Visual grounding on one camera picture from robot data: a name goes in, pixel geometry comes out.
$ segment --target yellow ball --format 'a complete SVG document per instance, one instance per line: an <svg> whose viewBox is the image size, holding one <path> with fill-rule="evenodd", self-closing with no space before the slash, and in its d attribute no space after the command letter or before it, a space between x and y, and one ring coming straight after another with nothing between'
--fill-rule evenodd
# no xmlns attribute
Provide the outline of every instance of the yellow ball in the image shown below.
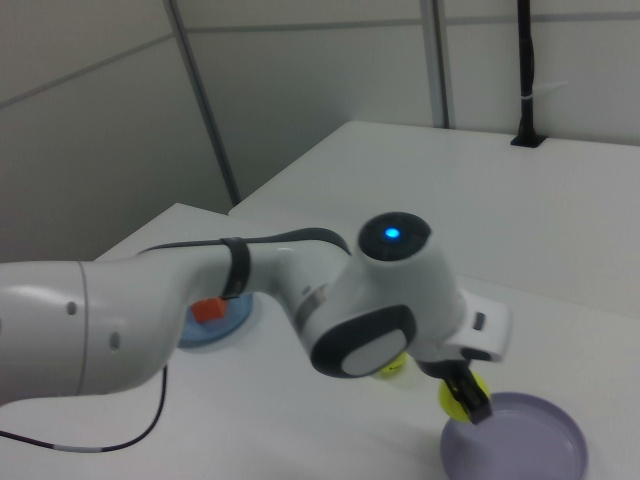
<svg viewBox="0 0 640 480"><path fill-rule="evenodd" d="M393 375L398 370L400 370L400 367L402 367L406 361L407 361L407 352L402 352L400 355L394 358L391 363L382 367L380 369L380 373L382 375Z"/></svg>
<svg viewBox="0 0 640 480"><path fill-rule="evenodd" d="M485 381L477 373L475 372L472 372L472 373L473 373L473 378L476 380L476 383L478 384L478 386L482 389L485 395L489 397L489 400L491 400L491 393L489 392L489 387L487 387L487 384L485 383ZM438 391L438 400L440 400L440 406L442 407L442 409L451 418L459 422L469 421L469 416L467 415L467 412L464 411L464 408L462 408L462 405L460 404L460 402L458 402L455 398L453 398L453 395L451 394L449 387L447 387L447 384L444 381L440 384L440 390Z"/></svg>

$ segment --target green ball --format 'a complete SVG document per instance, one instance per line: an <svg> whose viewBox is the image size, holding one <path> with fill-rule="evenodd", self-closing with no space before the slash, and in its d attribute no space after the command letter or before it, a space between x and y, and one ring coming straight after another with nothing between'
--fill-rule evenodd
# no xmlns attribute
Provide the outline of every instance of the green ball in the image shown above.
<svg viewBox="0 0 640 480"><path fill-rule="evenodd" d="M484 379L475 372L472 372L472 374L478 386L482 389L489 400L491 400L491 393L489 392L489 387L487 387ZM445 413L454 420L457 420L458 422L470 421L467 412L464 411L464 408L462 408L460 402L453 398L449 387L444 381L440 384L440 390L438 391L438 400L440 400L440 406L445 411Z"/></svg>

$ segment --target white table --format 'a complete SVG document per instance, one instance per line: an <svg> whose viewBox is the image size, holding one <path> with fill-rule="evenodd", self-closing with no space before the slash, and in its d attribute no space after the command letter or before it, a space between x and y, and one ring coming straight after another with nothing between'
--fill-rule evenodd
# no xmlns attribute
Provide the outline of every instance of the white table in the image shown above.
<svg viewBox="0 0 640 480"><path fill-rule="evenodd" d="M588 478L636 478L640 148L548 139L532 150L510 139L351 122L230 215L327 227L350 243L379 213L422 216L460 284L515 312L505 363L476 363L493 389L573 415L589 443ZM422 415L439 418L429 395Z"/></svg>
<svg viewBox="0 0 640 480"><path fill-rule="evenodd" d="M310 155L322 151L331 138ZM329 198L341 208L327 211L317 190L336 192L337 187L327 185L326 178L304 180L303 167L294 164L280 177L293 169L300 173L297 182L276 178L232 212L247 217L256 212L255 219L265 227L176 205L102 258L125 257L167 241L327 225L333 218L343 222L336 229L352 240L357 224L374 213L367 209L408 209L400 194L391 195L395 203L388 197L388 203L371 206L364 201L365 186L356 185L362 201ZM371 172L366 178L376 181ZM284 199L279 207L273 190L278 184ZM315 207L301 205L307 193L316 196ZM274 202L271 211L269 199ZM420 208L410 210L420 214ZM438 230L447 225L442 212ZM469 237L467 248L476 245ZM449 253L461 265L451 249ZM492 389L540 395L565 408L585 431L590 480L635 478L640 470L635 442L640 427L635 415L640 322L468 276L458 278L462 287L505 302L515 312L507 360L476 364ZM446 416L437 404L436 380L411 362L390 380L324 377L309 365L280 307L263 295L256 300L251 318L225 341L174 354L165 412L142 443L121 452L86 455L0 439L2 478L445 480L438 443ZM57 443L117 443L146 428L158 395L156 377L117 395L18 402L0 409L0 428Z"/></svg>

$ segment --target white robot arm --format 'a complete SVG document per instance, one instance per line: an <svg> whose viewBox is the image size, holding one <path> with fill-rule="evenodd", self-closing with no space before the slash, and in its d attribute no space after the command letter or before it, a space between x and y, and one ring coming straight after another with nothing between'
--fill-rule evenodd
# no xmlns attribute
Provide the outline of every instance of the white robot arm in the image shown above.
<svg viewBox="0 0 640 480"><path fill-rule="evenodd" d="M406 350L472 421L490 414L468 365L502 359L509 311L459 290L429 226L397 212L370 220L353 255L334 232L306 229L0 265L0 405L138 386L167 363L189 305L243 292L281 303L321 373L366 376Z"/></svg>

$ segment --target black strap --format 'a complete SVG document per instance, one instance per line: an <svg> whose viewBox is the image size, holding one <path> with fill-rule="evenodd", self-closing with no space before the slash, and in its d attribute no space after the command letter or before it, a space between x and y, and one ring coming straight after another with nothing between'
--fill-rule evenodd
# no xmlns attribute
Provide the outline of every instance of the black strap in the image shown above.
<svg viewBox="0 0 640 480"><path fill-rule="evenodd" d="M221 298L228 300L238 297L247 286L251 273L251 254L243 238L221 238L220 243L226 245L231 252L231 269L227 277Z"/></svg>

